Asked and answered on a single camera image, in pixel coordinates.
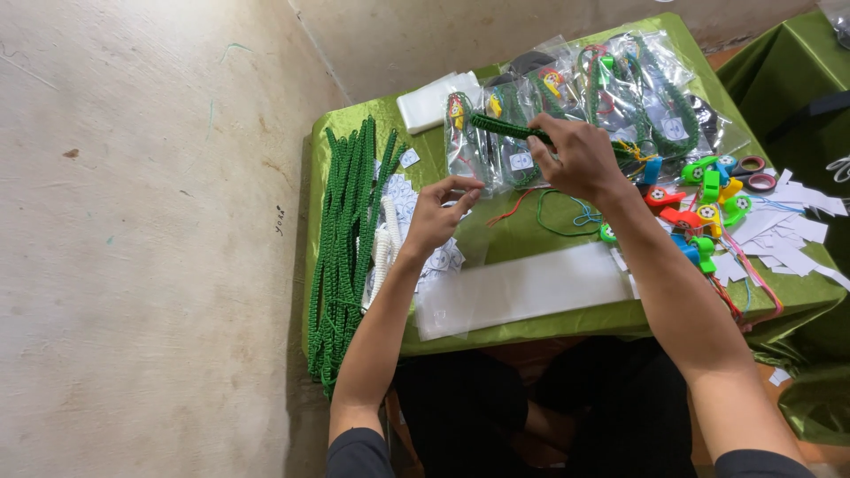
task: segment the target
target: finger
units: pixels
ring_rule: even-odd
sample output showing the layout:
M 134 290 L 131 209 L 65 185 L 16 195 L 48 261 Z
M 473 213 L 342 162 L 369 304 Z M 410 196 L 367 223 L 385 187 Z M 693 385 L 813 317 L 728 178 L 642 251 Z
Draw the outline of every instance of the finger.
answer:
M 457 176 L 452 175 L 448 178 L 442 179 L 431 185 L 433 187 L 433 192 L 437 194 L 437 197 L 442 197 L 447 192 L 457 189 L 460 191 L 469 191 L 471 189 L 481 189 L 484 187 L 484 183 L 475 179 L 475 178 L 467 178 L 466 176 Z
M 449 210 L 456 220 L 461 220 L 461 216 L 468 213 L 469 209 L 472 209 L 480 197 L 481 190 L 473 189 L 461 196 L 461 198 L 457 200 L 457 204 L 449 208 Z
M 451 191 L 449 191 L 449 192 L 445 193 L 445 194 L 444 194 L 444 195 L 440 198 L 440 204 L 446 204 L 446 203 L 447 203 L 447 202 L 449 202 L 449 201 L 457 201 L 458 199 L 460 199 L 461 197 L 463 197 L 463 193 L 464 193 L 464 191 L 454 191 L 454 190 L 451 190 Z
M 558 120 L 547 113 L 540 113 L 529 121 L 529 128 L 542 129 L 550 136 L 552 135 L 551 130 L 557 125 Z
M 543 141 L 540 141 L 535 136 L 529 136 L 528 145 L 529 151 L 531 151 L 531 157 L 533 157 L 537 165 L 540 166 L 545 177 L 551 177 L 549 174 L 554 173 L 557 169 L 561 168 L 561 163 L 555 161 L 555 158 L 549 154 L 549 149 L 546 148 Z

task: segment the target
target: table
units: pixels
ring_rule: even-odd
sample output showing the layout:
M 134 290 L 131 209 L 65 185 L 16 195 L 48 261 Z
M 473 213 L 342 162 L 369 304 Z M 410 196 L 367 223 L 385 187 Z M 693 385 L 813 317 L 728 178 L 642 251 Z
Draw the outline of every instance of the table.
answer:
M 820 11 L 787 20 L 738 52 L 717 76 L 752 132 L 778 168 L 828 196 L 850 197 L 850 182 L 838 184 L 825 166 L 850 154 L 850 110 L 809 118 L 772 143 L 769 131 L 810 101 L 850 88 L 850 50 L 836 41 Z M 850 272 L 850 221 L 830 218 L 826 249 Z M 793 334 L 777 334 L 754 350 L 798 371 L 779 398 L 779 408 L 805 441 L 850 446 L 850 302 L 826 311 Z
M 722 84 L 717 80 L 711 67 L 700 51 L 700 47 L 688 32 L 682 20 L 674 14 L 662 14 L 637 23 L 646 30 L 667 30 L 675 49 L 680 53 L 685 64 L 691 68 L 697 78 L 689 87 L 691 91 L 708 100 L 711 105 L 741 126 L 748 134 L 748 127 L 738 113 L 734 102 L 729 98 Z M 583 43 L 600 43 L 617 31 L 605 31 L 582 38 Z M 496 65 L 477 70 L 479 78 L 493 76 L 498 73 Z M 331 153 L 325 137 L 325 128 L 331 128 L 337 135 L 347 134 L 360 126 L 367 115 L 372 115 L 377 121 L 377 143 L 379 152 L 391 128 L 399 130 L 399 142 L 405 141 L 412 146 L 422 159 L 416 165 L 404 172 L 411 179 L 417 190 L 424 185 L 433 183 L 445 177 L 445 151 L 443 144 L 443 129 L 436 128 L 427 132 L 410 136 L 404 130 L 404 123 L 395 105 L 395 99 L 400 94 L 392 94 L 383 98 L 367 101 L 338 111 L 332 111 L 321 117 L 313 126 L 312 172 L 309 192 L 309 226 L 307 237 L 307 283 L 313 276 L 316 254 L 318 253 L 320 211 L 322 197 L 325 193 L 326 177 L 330 167 Z M 764 151 L 757 142 L 752 142 L 740 155 L 761 155 Z M 562 237 L 542 229 L 536 222 L 536 199 L 539 192 L 529 194 L 530 201 L 523 201 L 519 210 L 509 219 L 500 221 L 490 230 L 490 247 L 486 255 L 488 264 L 510 259 L 519 259 L 530 255 L 544 253 L 560 248 L 568 248 L 578 244 L 596 240 L 593 236 Z M 519 198 L 514 192 L 510 200 L 513 205 Z M 578 214 L 579 207 L 568 197 L 553 197 L 549 202 L 547 197 L 547 212 L 544 220 L 548 225 L 561 230 L 574 226 L 572 219 Z M 475 214 L 464 220 L 470 220 Z M 823 265 L 832 266 L 832 259 L 819 244 L 810 244 L 803 251 Z M 813 317 L 834 307 L 844 297 L 845 291 L 834 282 L 818 274 L 807 277 L 778 276 L 765 270 L 755 261 L 759 273 L 771 283 L 774 291 L 786 305 L 785 314 L 772 321 L 757 325 L 749 334 L 750 340 L 766 341 L 788 333 L 810 321 Z M 734 302 L 744 308 L 746 290 L 743 282 L 730 284 L 728 292 Z M 306 350 L 307 340 L 307 303 L 303 311 L 303 347 Z M 768 296 L 753 288 L 752 301 L 748 317 L 759 316 L 774 309 L 774 304 Z M 415 319 L 412 313 L 408 317 L 408 327 L 401 345 L 403 356 L 415 356 L 463 350 L 494 344 L 506 344 L 525 340 L 543 339 L 567 335 L 615 334 L 615 335 L 649 335 L 649 326 L 640 301 L 629 300 L 615 304 L 599 305 L 582 310 L 572 310 L 549 316 L 542 316 L 520 322 L 514 322 L 497 327 L 489 327 L 469 332 L 465 339 L 446 337 L 443 339 L 422 342 L 414 327 Z

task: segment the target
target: scissors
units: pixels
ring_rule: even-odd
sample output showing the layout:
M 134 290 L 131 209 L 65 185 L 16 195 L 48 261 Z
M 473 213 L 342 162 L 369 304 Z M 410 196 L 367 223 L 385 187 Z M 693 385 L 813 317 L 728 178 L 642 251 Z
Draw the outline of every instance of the scissors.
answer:
M 770 192 L 776 189 L 776 178 L 764 173 L 768 162 L 761 156 L 747 156 L 740 160 L 730 155 L 717 158 L 709 169 L 720 172 L 720 186 L 726 187 L 732 178 L 744 184 L 752 192 Z

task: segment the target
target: black sleeve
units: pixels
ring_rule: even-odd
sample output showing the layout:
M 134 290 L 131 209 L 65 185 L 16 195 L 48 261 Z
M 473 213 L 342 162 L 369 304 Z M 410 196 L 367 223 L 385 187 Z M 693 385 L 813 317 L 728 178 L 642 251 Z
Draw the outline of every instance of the black sleeve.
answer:
M 764 450 L 733 450 L 714 463 L 717 478 L 814 478 L 805 466 Z
M 326 478 L 393 478 L 387 443 L 372 429 L 343 432 L 327 449 Z

